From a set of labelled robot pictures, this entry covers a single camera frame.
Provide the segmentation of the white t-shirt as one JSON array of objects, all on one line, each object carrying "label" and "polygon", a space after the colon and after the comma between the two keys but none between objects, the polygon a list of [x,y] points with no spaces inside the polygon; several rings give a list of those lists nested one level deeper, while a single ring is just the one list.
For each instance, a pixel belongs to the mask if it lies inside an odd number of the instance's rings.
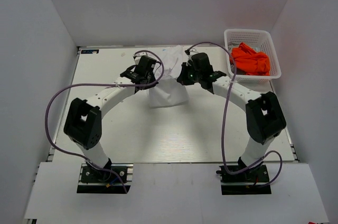
[{"label": "white t-shirt", "polygon": [[161,77],[154,88],[148,90],[149,106],[163,108],[182,105],[189,100],[186,87],[177,82],[183,63],[183,47],[181,45],[163,48],[157,54],[164,67],[155,70],[155,78]]}]

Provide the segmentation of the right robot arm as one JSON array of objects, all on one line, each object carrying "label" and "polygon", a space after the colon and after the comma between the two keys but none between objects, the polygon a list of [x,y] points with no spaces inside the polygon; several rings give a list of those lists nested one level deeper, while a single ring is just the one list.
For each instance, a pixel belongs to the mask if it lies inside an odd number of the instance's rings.
[{"label": "right robot arm", "polygon": [[177,81],[183,86],[198,83],[202,89],[224,97],[227,104],[231,102],[245,112],[248,144],[238,159],[238,170],[230,171],[227,166],[224,169],[230,175],[239,174],[243,180],[251,181],[258,174],[257,166],[269,154],[269,145],[286,127],[277,96],[271,91],[265,94],[253,91],[226,73],[215,71],[204,52],[188,56]]}]

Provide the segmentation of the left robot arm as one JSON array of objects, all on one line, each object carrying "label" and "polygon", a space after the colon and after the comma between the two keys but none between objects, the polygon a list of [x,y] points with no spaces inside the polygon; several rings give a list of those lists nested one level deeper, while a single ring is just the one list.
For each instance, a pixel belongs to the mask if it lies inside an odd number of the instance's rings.
[{"label": "left robot arm", "polygon": [[99,181],[107,181],[112,170],[110,158],[99,143],[102,119],[124,99],[156,86],[154,69],[157,63],[154,58],[142,55],[110,86],[87,99],[75,98],[70,104],[63,131],[80,148]]}]

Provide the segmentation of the grey t-shirt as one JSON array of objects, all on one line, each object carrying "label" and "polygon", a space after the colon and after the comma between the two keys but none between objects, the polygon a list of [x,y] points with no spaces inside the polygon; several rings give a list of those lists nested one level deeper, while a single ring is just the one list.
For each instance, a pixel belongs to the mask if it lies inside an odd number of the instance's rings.
[{"label": "grey t-shirt", "polygon": [[228,45],[228,51],[231,53],[234,48],[238,48],[238,44],[230,44]]}]

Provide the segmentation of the orange t-shirt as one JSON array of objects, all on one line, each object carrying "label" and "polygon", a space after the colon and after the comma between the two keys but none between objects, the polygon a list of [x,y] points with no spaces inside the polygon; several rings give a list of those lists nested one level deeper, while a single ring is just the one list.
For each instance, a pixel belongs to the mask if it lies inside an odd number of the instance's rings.
[{"label": "orange t-shirt", "polygon": [[264,52],[256,52],[253,48],[240,43],[232,48],[230,63],[236,66],[237,73],[248,76],[270,76],[270,60]]}]

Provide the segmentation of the blue table label sticker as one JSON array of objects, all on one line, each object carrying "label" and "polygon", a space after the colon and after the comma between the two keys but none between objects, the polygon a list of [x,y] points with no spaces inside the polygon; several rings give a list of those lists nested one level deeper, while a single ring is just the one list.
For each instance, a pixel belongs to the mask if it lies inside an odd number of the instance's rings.
[{"label": "blue table label sticker", "polygon": [[99,49],[86,49],[86,50],[81,50],[81,54],[98,54]]}]

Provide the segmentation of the white plastic laundry basket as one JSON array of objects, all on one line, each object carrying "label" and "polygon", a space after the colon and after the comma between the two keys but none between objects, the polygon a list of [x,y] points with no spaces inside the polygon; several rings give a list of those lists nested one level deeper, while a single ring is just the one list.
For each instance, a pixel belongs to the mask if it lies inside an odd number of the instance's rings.
[{"label": "white plastic laundry basket", "polygon": [[224,44],[228,49],[230,44],[245,43],[255,51],[264,52],[270,60],[270,76],[248,76],[242,73],[236,74],[236,80],[242,83],[265,83],[281,76],[277,53],[269,32],[251,29],[227,29],[224,31]]}]

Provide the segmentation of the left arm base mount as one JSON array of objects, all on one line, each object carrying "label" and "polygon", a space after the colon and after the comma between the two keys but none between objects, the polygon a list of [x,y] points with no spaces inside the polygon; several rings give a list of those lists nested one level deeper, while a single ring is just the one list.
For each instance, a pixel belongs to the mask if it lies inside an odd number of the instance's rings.
[{"label": "left arm base mount", "polygon": [[95,171],[82,164],[77,186],[78,194],[125,194],[129,191],[133,179],[132,164],[112,164],[111,169],[118,175]]}]

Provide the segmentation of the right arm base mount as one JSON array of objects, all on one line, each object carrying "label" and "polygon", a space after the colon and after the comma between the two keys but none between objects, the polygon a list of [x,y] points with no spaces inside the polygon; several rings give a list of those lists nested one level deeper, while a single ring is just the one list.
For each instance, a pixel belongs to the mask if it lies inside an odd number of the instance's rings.
[{"label": "right arm base mount", "polygon": [[261,165],[253,170],[240,174],[230,175],[220,166],[216,174],[221,180],[222,195],[269,195],[270,185],[264,184],[270,181],[267,167]]}]

